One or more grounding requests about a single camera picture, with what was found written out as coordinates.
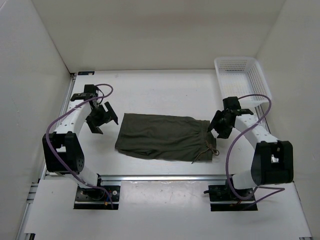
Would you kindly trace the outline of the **olive green shorts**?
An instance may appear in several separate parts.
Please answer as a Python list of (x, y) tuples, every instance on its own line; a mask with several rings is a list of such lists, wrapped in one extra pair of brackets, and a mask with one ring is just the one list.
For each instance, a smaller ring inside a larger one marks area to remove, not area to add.
[(115, 149), (138, 159), (210, 162), (220, 152), (209, 125), (190, 116), (125, 113)]

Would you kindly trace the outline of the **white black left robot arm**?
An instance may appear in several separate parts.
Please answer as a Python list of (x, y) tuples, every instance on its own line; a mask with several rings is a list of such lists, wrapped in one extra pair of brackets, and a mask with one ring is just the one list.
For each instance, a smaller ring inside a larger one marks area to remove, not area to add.
[(93, 200), (100, 200), (105, 188), (99, 175), (85, 165), (85, 155), (78, 139), (84, 124), (93, 134), (102, 134), (100, 127), (118, 122), (118, 116), (109, 102), (110, 96), (101, 91), (103, 84), (86, 84), (83, 92), (71, 96), (67, 112), (49, 124), (42, 138), (47, 171), (67, 176), (87, 189)]

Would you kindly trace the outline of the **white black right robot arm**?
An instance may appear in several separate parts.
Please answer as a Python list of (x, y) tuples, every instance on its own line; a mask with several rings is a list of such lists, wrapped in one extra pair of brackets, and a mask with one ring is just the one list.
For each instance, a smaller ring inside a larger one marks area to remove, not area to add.
[(261, 118), (243, 108), (240, 97), (223, 99), (223, 110), (218, 110), (209, 124), (208, 131), (215, 130), (219, 139), (228, 139), (234, 129), (254, 148), (251, 167), (230, 175), (226, 167), (227, 184), (224, 193), (230, 200), (238, 199), (243, 189), (265, 185), (287, 184), (294, 178), (293, 145), (270, 134), (261, 124)]

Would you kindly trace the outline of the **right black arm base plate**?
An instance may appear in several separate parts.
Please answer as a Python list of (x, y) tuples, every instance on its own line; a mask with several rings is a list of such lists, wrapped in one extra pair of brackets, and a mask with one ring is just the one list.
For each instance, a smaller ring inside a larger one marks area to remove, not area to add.
[(247, 200), (240, 200), (227, 185), (209, 185), (203, 193), (209, 196), (211, 212), (258, 211), (254, 195)]

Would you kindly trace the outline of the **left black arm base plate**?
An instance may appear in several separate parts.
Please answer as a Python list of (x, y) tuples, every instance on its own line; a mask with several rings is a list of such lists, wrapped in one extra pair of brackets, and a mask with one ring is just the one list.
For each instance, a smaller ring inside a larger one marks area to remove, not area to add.
[(74, 205), (75, 210), (118, 210), (120, 202), (120, 185), (102, 186), (111, 196), (94, 188), (77, 187)]

